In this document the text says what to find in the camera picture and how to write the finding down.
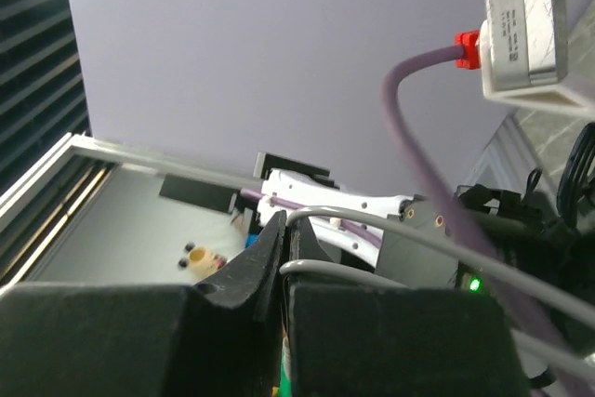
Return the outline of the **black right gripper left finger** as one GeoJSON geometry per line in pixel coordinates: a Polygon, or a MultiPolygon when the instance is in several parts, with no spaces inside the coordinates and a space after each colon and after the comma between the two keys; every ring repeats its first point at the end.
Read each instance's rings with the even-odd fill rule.
{"type": "Polygon", "coordinates": [[[5,396],[268,396],[287,215],[196,285],[20,283],[1,295],[5,396]]]}

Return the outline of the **white headphones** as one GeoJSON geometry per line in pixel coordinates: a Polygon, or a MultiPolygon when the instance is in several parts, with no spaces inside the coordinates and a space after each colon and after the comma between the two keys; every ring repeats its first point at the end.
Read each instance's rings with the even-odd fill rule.
{"type": "Polygon", "coordinates": [[[384,235],[395,234],[402,239],[410,240],[416,248],[399,248],[397,259],[404,260],[412,255],[415,261],[430,260],[436,257],[449,258],[451,262],[460,261],[471,266],[475,271],[490,279],[490,289],[501,305],[517,320],[517,324],[528,324],[523,331],[514,329],[512,336],[517,347],[541,358],[551,366],[556,366],[587,383],[594,381],[594,368],[584,359],[580,359],[556,347],[554,327],[541,307],[534,299],[548,304],[551,308],[581,322],[589,328],[594,327],[594,307],[574,298],[560,289],[522,271],[518,271],[501,261],[490,258],[465,246],[459,246],[446,239],[435,238],[415,228],[408,227],[400,221],[381,218],[372,214],[332,206],[304,207],[294,211],[287,221],[292,226],[302,219],[311,217],[329,218],[332,222],[347,221],[363,223],[369,227],[380,228],[384,235]]]}

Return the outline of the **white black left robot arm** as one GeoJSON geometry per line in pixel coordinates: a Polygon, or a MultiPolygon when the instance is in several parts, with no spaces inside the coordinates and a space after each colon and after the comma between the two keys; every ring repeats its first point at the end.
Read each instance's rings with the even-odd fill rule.
{"type": "Polygon", "coordinates": [[[444,253],[474,267],[484,275],[506,283],[527,296],[536,298],[574,319],[594,325],[594,306],[549,285],[534,276],[505,265],[494,255],[486,255],[475,248],[456,245],[421,230],[404,225],[389,215],[403,217],[405,206],[413,201],[409,195],[388,197],[364,196],[325,187],[312,179],[292,171],[274,169],[258,191],[242,188],[240,196],[257,204],[268,222],[272,212],[285,210],[291,218],[329,218],[321,225],[323,239],[353,251],[360,245],[357,256],[375,266],[379,257],[380,237],[388,232],[405,236],[435,251],[444,253]]]}

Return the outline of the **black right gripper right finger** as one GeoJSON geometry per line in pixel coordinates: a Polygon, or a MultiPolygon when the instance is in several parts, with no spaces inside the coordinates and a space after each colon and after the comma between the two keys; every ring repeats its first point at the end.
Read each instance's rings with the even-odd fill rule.
{"type": "Polygon", "coordinates": [[[493,298],[455,290],[456,261],[397,259],[385,235],[377,273],[394,289],[320,274],[286,280],[296,396],[525,396],[509,325],[493,298]]]}

